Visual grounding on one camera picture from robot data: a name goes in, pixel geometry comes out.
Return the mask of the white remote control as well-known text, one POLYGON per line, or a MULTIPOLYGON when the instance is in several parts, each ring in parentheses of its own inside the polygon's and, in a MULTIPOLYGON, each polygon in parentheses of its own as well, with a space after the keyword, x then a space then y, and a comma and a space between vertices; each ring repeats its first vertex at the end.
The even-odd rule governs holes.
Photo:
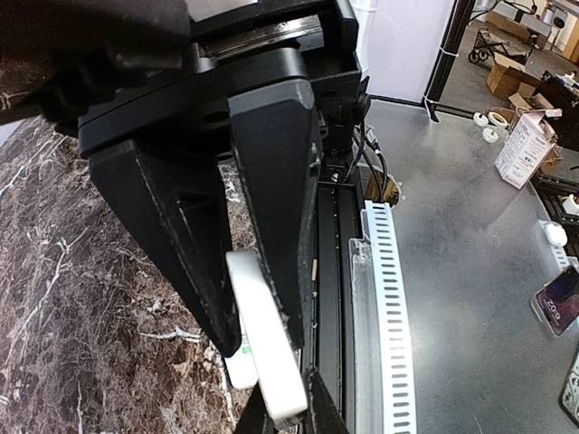
POLYGON ((253 388, 258 381, 258 374, 252 357, 252 350, 245 333, 243 322, 240 321, 242 332, 241 345, 234 355, 224 359, 232 387, 236 390, 253 388))

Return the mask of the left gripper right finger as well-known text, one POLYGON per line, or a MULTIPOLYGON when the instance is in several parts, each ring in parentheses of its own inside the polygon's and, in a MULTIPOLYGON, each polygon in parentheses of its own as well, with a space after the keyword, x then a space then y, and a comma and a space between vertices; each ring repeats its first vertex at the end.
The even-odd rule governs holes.
POLYGON ((331 399, 320 373, 315 367, 308 369, 306 377, 308 410, 303 421, 307 434, 347 434, 345 422, 331 399))

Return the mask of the white battery cover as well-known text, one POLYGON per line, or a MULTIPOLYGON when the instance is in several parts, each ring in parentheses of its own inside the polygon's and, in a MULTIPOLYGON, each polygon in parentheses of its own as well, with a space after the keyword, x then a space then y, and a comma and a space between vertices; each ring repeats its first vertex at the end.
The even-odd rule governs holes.
POLYGON ((307 395, 290 341, 253 250, 226 254, 233 294, 247 335, 265 407, 276 423, 307 410, 307 395))

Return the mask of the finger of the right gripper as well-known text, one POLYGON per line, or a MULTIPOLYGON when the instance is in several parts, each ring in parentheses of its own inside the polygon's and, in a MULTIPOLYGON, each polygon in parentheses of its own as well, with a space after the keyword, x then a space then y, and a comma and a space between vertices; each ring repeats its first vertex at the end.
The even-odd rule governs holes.
POLYGON ((301 348, 322 160, 314 92, 305 79, 286 80, 230 98, 229 109, 262 269, 290 342, 301 348))
POLYGON ((211 160, 130 139, 89 159, 90 179, 225 357, 241 327, 225 255, 232 239, 211 160))

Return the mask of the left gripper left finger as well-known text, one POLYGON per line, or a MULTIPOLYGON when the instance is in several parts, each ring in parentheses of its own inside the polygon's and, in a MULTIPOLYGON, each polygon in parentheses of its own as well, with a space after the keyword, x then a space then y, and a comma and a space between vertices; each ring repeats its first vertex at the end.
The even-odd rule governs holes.
POLYGON ((234 434, 273 433, 274 424, 266 410, 261 388, 255 386, 237 423, 234 434))

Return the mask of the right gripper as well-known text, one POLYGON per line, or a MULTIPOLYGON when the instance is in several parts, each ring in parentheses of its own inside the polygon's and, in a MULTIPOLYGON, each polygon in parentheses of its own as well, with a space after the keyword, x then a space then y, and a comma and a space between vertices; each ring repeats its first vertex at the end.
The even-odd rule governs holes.
POLYGON ((258 1, 192 26, 178 71, 122 90, 80 119, 80 151, 125 141, 201 158, 349 147, 370 106, 347 1, 258 1))

